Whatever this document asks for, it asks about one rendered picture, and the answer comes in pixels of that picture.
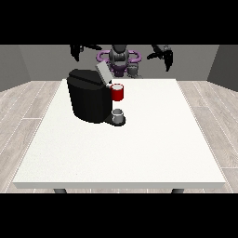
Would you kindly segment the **small grey coffee pod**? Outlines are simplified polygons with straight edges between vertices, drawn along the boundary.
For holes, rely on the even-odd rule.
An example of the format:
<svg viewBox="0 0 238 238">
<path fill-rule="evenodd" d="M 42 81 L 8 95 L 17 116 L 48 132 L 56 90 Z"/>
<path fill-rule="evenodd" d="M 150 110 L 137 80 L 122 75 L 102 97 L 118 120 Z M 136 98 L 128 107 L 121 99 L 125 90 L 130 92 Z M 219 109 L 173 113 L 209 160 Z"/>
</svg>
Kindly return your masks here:
<svg viewBox="0 0 238 238">
<path fill-rule="evenodd" d="M 138 76 L 139 66 L 137 63 L 130 63 L 127 66 L 127 75 L 132 78 L 136 78 Z"/>
</svg>

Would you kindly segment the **red pod holder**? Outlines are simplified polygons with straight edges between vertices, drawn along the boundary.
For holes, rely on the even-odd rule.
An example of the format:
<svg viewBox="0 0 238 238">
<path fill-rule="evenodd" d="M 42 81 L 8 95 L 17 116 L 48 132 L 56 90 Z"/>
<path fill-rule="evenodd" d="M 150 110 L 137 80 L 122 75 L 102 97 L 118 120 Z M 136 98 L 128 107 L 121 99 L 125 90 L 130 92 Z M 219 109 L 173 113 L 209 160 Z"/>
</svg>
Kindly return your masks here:
<svg viewBox="0 0 238 238">
<path fill-rule="evenodd" d="M 124 86 L 121 84 L 113 84 L 111 86 L 112 100 L 120 101 L 124 98 Z"/>
</svg>

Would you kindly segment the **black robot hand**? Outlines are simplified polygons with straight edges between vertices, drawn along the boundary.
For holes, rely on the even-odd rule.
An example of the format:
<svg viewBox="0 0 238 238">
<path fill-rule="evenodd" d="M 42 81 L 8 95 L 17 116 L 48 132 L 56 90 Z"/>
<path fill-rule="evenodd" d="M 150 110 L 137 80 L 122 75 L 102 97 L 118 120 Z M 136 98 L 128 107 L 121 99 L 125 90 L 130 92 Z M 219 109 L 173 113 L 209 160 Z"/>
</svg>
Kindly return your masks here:
<svg viewBox="0 0 238 238">
<path fill-rule="evenodd" d="M 85 48 L 90 48 L 94 50 L 101 50 L 101 47 L 98 45 L 70 45 L 71 55 L 76 60 L 80 60 L 80 54 L 84 51 Z"/>
<path fill-rule="evenodd" d="M 169 45 L 152 45 L 153 52 L 147 56 L 148 60 L 156 59 L 165 62 L 165 70 L 168 72 L 173 64 L 173 51 Z"/>
</svg>

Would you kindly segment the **small grey cup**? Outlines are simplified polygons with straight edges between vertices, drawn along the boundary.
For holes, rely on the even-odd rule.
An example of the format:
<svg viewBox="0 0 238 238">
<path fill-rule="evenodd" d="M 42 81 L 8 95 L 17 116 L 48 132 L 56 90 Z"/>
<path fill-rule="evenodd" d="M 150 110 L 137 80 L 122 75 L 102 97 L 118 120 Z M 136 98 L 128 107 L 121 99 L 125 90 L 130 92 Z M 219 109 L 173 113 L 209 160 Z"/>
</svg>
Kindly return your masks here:
<svg viewBox="0 0 238 238">
<path fill-rule="evenodd" d="M 124 121 L 124 112 L 121 109 L 114 109 L 112 111 L 112 121 L 121 124 Z"/>
</svg>

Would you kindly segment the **black coffee machine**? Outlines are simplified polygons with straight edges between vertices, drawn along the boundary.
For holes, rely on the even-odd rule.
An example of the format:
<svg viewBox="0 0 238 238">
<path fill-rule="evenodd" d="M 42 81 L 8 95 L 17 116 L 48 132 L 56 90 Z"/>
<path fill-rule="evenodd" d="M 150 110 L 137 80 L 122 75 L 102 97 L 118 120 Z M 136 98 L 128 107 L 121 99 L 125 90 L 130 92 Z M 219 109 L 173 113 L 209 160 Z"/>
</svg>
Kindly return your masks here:
<svg viewBox="0 0 238 238">
<path fill-rule="evenodd" d="M 74 69 L 67 78 L 73 113 L 79 119 L 94 124 L 108 123 L 123 126 L 112 121 L 112 93 L 110 82 L 105 85 L 97 71 Z"/>
</svg>

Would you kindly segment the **pale grey machine lid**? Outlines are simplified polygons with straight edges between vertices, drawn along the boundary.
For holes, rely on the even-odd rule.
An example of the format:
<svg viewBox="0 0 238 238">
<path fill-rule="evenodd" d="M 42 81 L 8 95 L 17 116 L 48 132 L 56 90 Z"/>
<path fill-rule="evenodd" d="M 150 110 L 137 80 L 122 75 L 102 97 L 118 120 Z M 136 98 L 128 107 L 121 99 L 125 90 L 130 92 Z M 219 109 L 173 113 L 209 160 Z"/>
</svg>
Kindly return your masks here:
<svg viewBox="0 0 238 238">
<path fill-rule="evenodd" d="M 96 69 L 101 77 L 101 80 L 105 85 L 108 85 L 110 81 L 113 79 L 113 76 L 106 64 L 105 61 L 102 61 L 96 65 Z"/>
</svg>

